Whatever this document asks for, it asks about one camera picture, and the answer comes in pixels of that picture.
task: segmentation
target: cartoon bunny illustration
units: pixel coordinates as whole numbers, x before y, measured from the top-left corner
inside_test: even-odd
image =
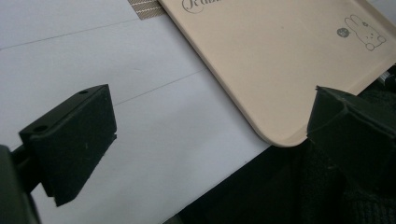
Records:
[[[358,39],[366,45],[366,48],[373,51],[376,47],[385,43],[387,39],[380,35],[372,26],[367,22],[362,21],[356,15],[351,15],[346,18],[346,25],[355,32]]]

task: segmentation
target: beige card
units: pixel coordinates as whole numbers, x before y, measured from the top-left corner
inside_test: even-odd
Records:
[[[359,93],[396,62],[396,28],[364,0],[160,0],[265,141],[306,137],[316,86]]]

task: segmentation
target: printed logo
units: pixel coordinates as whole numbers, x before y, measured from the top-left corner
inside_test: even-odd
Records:
[[[337,34],[343,38],[349,37],[350,32],[347,28],[341,28],[337,30]]]
[[[204,10],[205,5],[219,1],[220,0],[183,0],[181,5],[183,6],[184,10],[193,14],[197,14]]]

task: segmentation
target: white paper sheet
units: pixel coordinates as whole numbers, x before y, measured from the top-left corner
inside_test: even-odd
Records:
[[[369,0],[369,2],[376,7],[388,20],[396,24],[396,1],[395,0]]]
[[[268,147],[166,16],[140,21],[126,0],[0,1],[0,144],[104,83],[119,138],[73,202],[34,190],[44,224],[162,223]]]

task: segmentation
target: screw hole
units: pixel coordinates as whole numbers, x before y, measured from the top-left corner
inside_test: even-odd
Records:
[[[38,126],[38,127],[34,128],[33,131],[35,133],[41,133],[41,132],[46,131],[47,129],[48,129],[47,125],[41,125],[41,126]]]

